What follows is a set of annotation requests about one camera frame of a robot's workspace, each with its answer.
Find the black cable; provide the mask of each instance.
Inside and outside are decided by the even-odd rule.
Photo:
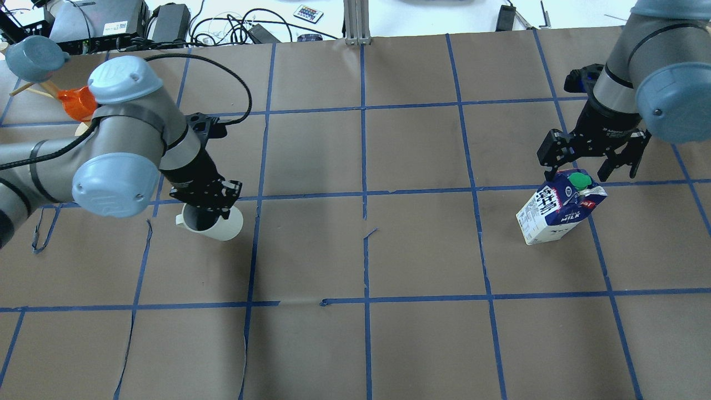
[[[195,20],[198,19],[198,16],[200,15],[200,13],[203,12],[204,6],[205,6],[205,0],[202,0],[202,2],[200,2],[200,9],[198,10],[198,13],[195,14],[195,16],[193,18],[191,18],[190,22],[188,23],[188,30],[190,30],[190,27],[193,25],[193,22],[195,22]]]
[[[212,21],[212,20],[216,20],[216,21],[227,21],[227,18],[223,18],[223,17],[207,18],[207,19],[203,19],[202,21],[199,21],[199,22],[195,25],[195,27],[194,27],[194,29],[193,29],[193,31],[192,31],[192,33],[191,33],[191,40],[194,41],[194,42],[197,42],[197,41],[199,41],[199,40],[197,40],[199,36],[210,36],[210,37],[212,37],[211,35],[208,35],[207,33],[198,33],[197,35],[195,34],[195,32],[196,32],[196,31],[198,30],[198,28],[200,27],[200,25],[202,25],[202,24],[205,23],[205,22]],[[278,23],[278,24],[281,24],[281,25],[284,24],[284,22],[282,22],[282,21],[252,21],[252,22],[255,22],[255,23]],[[336,40],[338,39],[337,37],[335,37],[335,36],[333,36],[333,35],[330,35],[330,34],[328,34],[328,33],[324,33],[324,32],[321,32],[321,31],[317,31],[316,29],[307,28],[307,27],[305,27],[305,26],[300,26],[300,25],[295,25],[295,24],[293,24],[293,23],[287,23],[287,25],[288,25],[288,26],[292,26],[292,27],[297,28],[297,29],[303,29],[303,30],[305,30],[305,31],[318,33],[319,35],[323,35],[323,36],[328,37],[328,38],[332,38],[332,39],[336,39]]]
[[[293,41],[294,41],[294,36],[292,35],[292,29],[289,27],[289,23],[287,22],[287,20],[284,19],[283,16],[280,16],[279,14],[273,12],[272,10],[268,10],[268,9],[251,9],[251,10],[247,11],[247,12],[245,13],[245,15],[242,16],[242,23],[244,23],[244,22],[247,20],[247,16],[248,16],[248,15],[250,15],[251,13],[253,13],[253,12],[255,12],[255,11],[265,11],[265,12],[267,12],[267,13],[272,13],[272,14],[274,14],[275,16],[278,16],[279,19],[281,19],[282,22],[284,22],[284,25],[287,26],[287,30],[289,31],[289,41],[290,41],[290,42],[293,42]]]
[[[230,26],[232,26],[232,30],[230,31],[232,42],[237,44],[247,43],[247,39],[250,37],[250,32],[247,30],[244,23],[235,18],[232,14],[227,14],[227,20],[230,23]]]
[[[0,164],[0,171],[4,171],[5,169],[10,169],[10,168],[22,167],[23,165],[37,164],[38,162],[49,161],[51,159],[62,157],[64,154],[67,154],[72,149],[77,147],[81,142],[84,142],[89,136],[91,136],[91,134],[94,132],[94,130],[96,130],[97,126],[99,126],[99,120],[93,120],[91,122],[91,125],[89,125],[89,129],[87,129],[86,132],[82,133],[81,136],[74,139],[73,142],[71,142],[70,144],[67,144],[66,146],[62,147],[61,149],[57,150],[56,152],[50,153],[50,154],[45,154],[43,156],[39,156],[39,157],[35,157],[35,158],[21,159],[18,161],[12,161],[12,162],[7,162],[5,164]]]
[[[69,1],[75,8],[79,9],[79,11],[81,11],[82,15],[84,16],[84,23],[86,23],[86,25],[87,25],[87,37],[89,39],[89,51],[87,53],[91,54],[92,53],[92,50],[91,50],[92,37],[91,37],[91,30],[89,29],[89,17],[84,12],[84,10],[81,7],[79,7],[73,0],[67,0],[67,1]]]
[[[221,70],[224,70],[226,73],[230,74],[232,77],[234,77],[235,79],[240,81],[242,86],[247,91],[247,111],[245,111],[245,114],[242,117],[239,117],[236,120],[224,122],[224,123],[222,123],[222,125],[239,124],[240,122],[246,120],[247,117],[250,115],[250,112],[252,112],[252,92],[250,92],[250,88],[247,86],[247,83],[245,83],[245,81],[242,80],[242,78],[240,78],[239,75],[232,72],[231,69],[225,67],[224,65],[218,63],[217,61],[211,60],[211,59],[203,57],[203,56],[197,56],[195,54],[181,54],[181,53],[156,54],[155,56],[146,57],[146,58],[144,58],[144,60],[145,61],[153,61],[153,60],[159,60],[161,58],[194,58],[196,60],[205,61],[206,63],[210,63],[210,64],[220,68]]]
[[[283,23],[283,22],[281,22],[281,21],[254,21],[254,22],[256,22],[256,23]],[[326,37],[329,37],[329,38],[332,38],[332,39],[339,39],[339,38],[336,38],[336,37],[333,36],[333,35],[329,35],[328,33],[320,32],[320,31],[317,31],[316,29],[307,28],[307,27],[305,27],[305,26],[298,26],[298,25],[294,25],[294,24],[292,24],[292,23],[287,23],[287,25],[288,25],[288,26],[293,26],[294,28],[304,29],[305,31],[310,31],[310,32],[318,33],[319,35],[323,35],[323,36],[326,36]]]
[[[153,25],[153,22],[157,20],[158,18],[155,16],[151,16],[148,18],[148,23],[146,24],[146,37],[149,38],[151,36],[151,27]]]
[[[20,23],[20,21],[18,21],[18,19],[15,17],[15,14],[12,13],[13,10],[8,9],[4,2],[2,6],[5,9],[5,15],[10,16],[10,18],[14,19],[15,23],[17,23],[18,28],[24,31],[25,29],[22,27],[22,23]]]

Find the gray robot arm segment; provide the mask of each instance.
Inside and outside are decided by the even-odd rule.
[[[132,88],[134,82],[142,84]],[[219,175],[205,151],[213,136],[201,138],[190,129],[145,60],[125,56],[107,61],[89,84],[103,106],[94,113],[95,131],[79,145],[54,158],[48,154],[57,155],[76,139],[0,146],[0,164],[26,160],[0,168],[0,248],[46,204],[76,201],[101,216],[136,215],[151,201],[159,170],[174,186],[171,196],[195,208],[192,214],[199,221],[229,217],[242,184]],[[199,118],[193,115],[189,121]],[[42,162],[29,160],[42,156]]]
[[[711,0],[639,0],[606,64],[568,75],[565,90],[588,101],[571,132],[550,130],[539,147],[546,179],[580,157],[606,157],[601,181],[623,165],[634,178],[651,135],[672,143],[711,138],[709,19]]]

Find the orange object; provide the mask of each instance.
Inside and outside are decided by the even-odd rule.
[[[97,109],[96,99],[87,86],[81,89],[60,90],[57,98],[73,120],[89,122]]]

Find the blue tape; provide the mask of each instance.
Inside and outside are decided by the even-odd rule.
[[[39,234],[40,234],[40,225],[42,224],[42,216],[44,214],[45,208],[43,207],[40,210],[40,220],[37,222],[37,225],[35,226],[35,232],[33,234],[32,238],[32,254],[39,254],[42,253],[47,246],[49,246],[49,241],[52,239],[52,233],[54,232],[54,227],[57,226],[57,220],[59,219],[59,213],[62,211],[62,204],[60,204],[57,207],[52,207],[55,209],[54,211],[54,218],[52,218],[52,223],[49,226],[49,231],[47,231],[47,237],[44,240],[44,243],[40,248],[37,248],[37,244],[39,241]]]
[[[158,205],[160,204],[159,201],[161,200],[161,192],[163,191],[163,182],[165,181],[166,177],[161,175],[161,178],[158,180],[158,187],[156,188],[156,197],[154,199],[154,204],[153,204],[153,218],[156,218],[158,216]]]
[[[188,49],[188,54],[192,54],[193,49]],[[183,67],[183,77],[180,80],[180,88],[178,89],[178,98],[176,99],[176,105],[180,108],[180,103],[183,101],[183,90],[185,90],[185,81],[188,77],[188,68],[190,66],[190,58],[185,59],[185,66]]]
[[[676,156],[677,161],[679,161],[679,167],[681,167],[681,172],[684,173],[686,182],[689,184],[689,189],[691,189],[691,195],[694,196],[694,201],[696,201],[696,207],[699,208],[699,214],[701,214],[701,219],[704,221],[704,225],[706,225],[706,231],[708,232],[709,236],[711,236],[711,223],[709,223],[709,218],[706,215],[706,210],[704,210],[704,206],[701,204],[699,194],[696,192],[696,188],[694,187],[693,181],[691,180],[689,170],[686,168],[686,164],[684,164],[684,159],[681,157],[681,153],[679,153],[679,149],[676,147],[676,145],[672,144],[671,148],[672,150],[674,150],[674,155]]]
[[[491,336],[493,338],[494,357],[496,358],[496,371],[498,373],[498,384],[501,391],[501,398],[507,399],[506,396],[506,381],[503,375],[503,363],[501,361],[501,346],[498,341],[498,328],[496,326],[496,312],[493,307],[493,298],[491,297],[491,283],[489,282],[488,273],[486,272],[486,258],[484,257],[484,248],[482,241],[481,216],[479,215],[479,198],[476,193],[476,181],[474,179],[474,171],[471,168],[471,155],[469,154],[469,139],[466,133],[466,122],[464,119],[464,106],[461,103],[461,88],[459,86],[459,76],[456,71],[456,61],[454,60],[454,51],[451,46],[449,34],[445,35],[447,40],[447,50],[449,52],[449,62],[451,63],[451,71],[454,76],[454,87],[456,89],[456,101],[459,108],[459,124],[461,125],[461,138],[464,143],[464,156],[466,158],[466,170],[469,173],[469,183],[471,184],[471,198],[474,203],[474,218],[476,220],[476,230],[479,240],[479,255],[481,256],[481,269],[484,277],[484,285],[486,287],[486,295],[489,296],[489,320],[491,323]]]
[[[21,79],[17,78],[17,81],[15,82],[15,86],[13,87],[12,90],[17,90],[17,88],[20,87],[20,82]],[[10,104],[12,104],[12,99],[13,97],[10,97],[7,99],[7,103],[5,104],[5,109],[2,111],[2,115],[0,115],[0,127],[4,127],[3,122],[5,121],[5,117],[7,116],[8,110],[10,110]]]
[[[364,106],[367,110],[396,110],[400,108],[424,108],[424,107],[450,107],[457,105],[455,102],[426,102],[419,104],[392,104],[392,105],[369,105]]]
[[[605,286],[607,288],[607,294],[610,299],[610,305],[612,307],[612,314],[615,318],[615,325],[617,326],[617,332],[620,336],[620,343],[622,345],[622,352],[624,353],[624,358],[627,363],[627,369],[629,370],[630,379],[632,380],[632,387],[634,388],[635,398],[642,400],[642,391],[639,387],[639,381],[637,380],[637,373],[634,369],[634,363],[632,362],[632,355],[629,352],[629,346],[627,345],[627,337],[624,333],[624,327],[622,326],[622,319],[620,317],[619,310],[617,308],[617,300],[615,300],[615,294],[612,290],[612,283],[607,271],[607,264],[605,263],[605,257],[602,253],[602,246],[600,244],[599,236],[597,235],[597,229],[595,228],[595,221],[592,216],[588,217],[588,222],[590,224],[590,230],[592,231],[592,238],[595,242],[595,249],[597,250],[597,257],[600,260],[600,268],[602,269],[602,276],[605,280]]]
[[[373,399],[373,375],[370,353],[370,259],[369,259],[369,241],[370,235],[375,233],[377,228],[373,229],[365,238],[363,238],[363,296],[365,309],[365,382],[366,395],[368,400]]]
[[[3,128],[16,128],[16,127],[54,127],[59,125],[76,125],[76,121],[54,121],[54,122],[25,122],[17,124],[3,124],[0,127]]]
[[[463,101],[462,105],[513,104],[517,102],[551,102],[553,98],[510,99],[510,100],[475,100]]]
[[[539,185],[510,185],[510,186],[477,186],[476,191],[503,191],[503,190],[533,190]]]
[[[306,194],[275,194],[271,196],[263,196],[263,200],[293,200],[293,199],[322,199],[324,197],[359,197],[362,196],[361,191],[344,191],[334,193],[306,193]]]
[[[493,295],[494,300],[532,300],[561,298],[601,298],[607,297],[607,292],[558,292],[558,293],[510,293]]]
[[[368,196],[389,196],[391,194],[433,194],[433,193],[469,193],[471,187],[452,187],[442,189],[403,189],[403,190],[378,190],[369,191]]]
[[[535,45],[538,47],[538,54],[540,55],[540,60],[543,63],[543,70],[545,71],[545,78],[548,80],[548,87],[550,88],[550,94],[553,95],[553,104],[555,104],[555,112],[558,114],[558,120],[560,121],[561,130],[564,133],[568,133],[568,128],[565,126],[565,119],[563,118],[563,112],[560,109],[560,103],[558,102],[558,94],[555,92],[555,86],[553,85],[553,79],[550,76],[550,70],[548,69],[548,63],[545,61],[545,54],[543,53],[543,47],[540,45],[540,39],[538,38],[538,32],[535,29],[532,30],[533,37],[535,38]]]
[[[602,187],[618,187],[618,186],[656,186],[656,185],[683,185],[686,181],[671,180],[671,181],[636,181],[636,182],[600,182]]]
[[[247,353],[250,346],[250,325],[252,324],[252,300],[255,295],[255,275],[257,272],[257,250],[260,239],[260,221],[262,219],[262,198],[264,196],[264,170],[267,165],[267,144],[269,142],[269,115],[272,109],[272,88],[274,87],[274,61],[277,57],[277,44],[272,44],[272,57],[269,61],[269,84],[267,86],[267,108],[264,111],[264,137],[262,138],[262,162],[260,164],[260,185],[257,197],[257,218],[255,219],[255,236],[252,242],[252,261],[250,263],[250,284],[247,289],[247,309],[245,312],[245,376],[247,373]],[[245,397],[245,376],[242,376],[239,400]]]
[[[368,147],[365,127],[365,48],[360,46],[360,180],[363,185],[363,219],[368,219]]]
[[[433,302],[433,301],[479,301],[491,300],[490,295],[440,295],[440,296],[402,296],[371,298],[370,302]]]
[[[136,292],[134,293],[134,302],[131,309],[131,327],[129,328],[129,341],[126,345],[126,353],[124,355],[124,367],[121,370],[121,376],[119,378],[119,383],[116,385],[116,390],[114,390],[114,400],[118,400],[121,395],[121,385],[124,382],[124,375],[126,374],[126,366],[129,362],[129,352],[131,351],[131,342],[133,340],[133,328],[136,323],[136,309],[138,306],[139,298],[141,297],[141,288],[143,287],[143,278],[146,273],[146,264],[148,263],[148,254],[151,250],[151,238],[153,238],[153,226],[149,219],[146,220],[148,224],[148,233],[146,235],[146,247],[143,250],[143,258],[141,259],[141,268],[138,273],[138,281],[136,283]]]
[[[280,301],[255,301],[252,307],[276,307]],[[116,304],[116,305],[58,305],[58,306],[25,306],[3,307],[0,313],[11,312],[75,312],[75,311],[130,311],[130,310],[196,310],[203,308],[241,308],[250,305],[248,302],[188,302],[170,304]]]
[[[320,306],[326,307],[332,304],[363,304],[365,298],[341,298],[341,299],[323,299],[319,303]]]
[[[365,45],[360,45],[360,150],[361,150],[361,168],[363,180],[363,219],[368,219],[368,168],[366,153],[366,128],[365,128]],[[364,296],[364,323],[365,328],[365,397],[368,400],[373,400],[373,363],[370,352],[370,259],[368,255],[368,246],[370,235],[374,234],[378,228],[373,229],[368,235],[363,238],[363,296]]]
[[[25,319],[25,312],[20,312],[17,318],[17,324],[15,325],[15,332],[12,334],[12,340],[10,340],[10,346],[7,349],[7,354],[5,355],[5,362],[2,364],[2,371],[0,371],[0,387],[2,387],[5,381],[5,374],[7,374],[7,367],[10,365],[10,357],[12,357],[12,352],[15,350],[15,344],[17,343],[17,337],[20,335],[20,329],[22,328],[22,321]]]
[[[711,288],[613,290],[615,296],[695,295],[711,293]]]
[[[306,114],[311,112],[343,112],[361,110],[361,107],[308,108],[303,110],[274,110],[270,114]]]

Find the remote control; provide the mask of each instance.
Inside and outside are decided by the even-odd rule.
[[[299,8],[294,12],[295,17],[301,18],[311,23],[319,22],[319,19],[323,15],[324,13],[322,11],[314,10],[313,8],[307,7],[303,4],[299,6]]]

